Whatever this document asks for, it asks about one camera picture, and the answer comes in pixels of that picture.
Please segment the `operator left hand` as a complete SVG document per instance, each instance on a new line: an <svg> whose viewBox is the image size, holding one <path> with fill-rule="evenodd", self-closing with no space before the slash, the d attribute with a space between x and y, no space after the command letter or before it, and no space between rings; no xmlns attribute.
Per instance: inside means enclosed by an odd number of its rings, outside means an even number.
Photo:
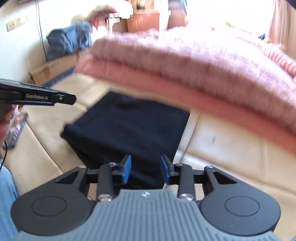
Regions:
<svg viewBox="0 0 296 241"><path fill-rule="evenodd" d="M16 117L20 114L23 109L22 105L12 105L9 110L4 114L4 118L1 120L0 124L0 142L2 143L8 134L11 122L14 122Z"/></svg>

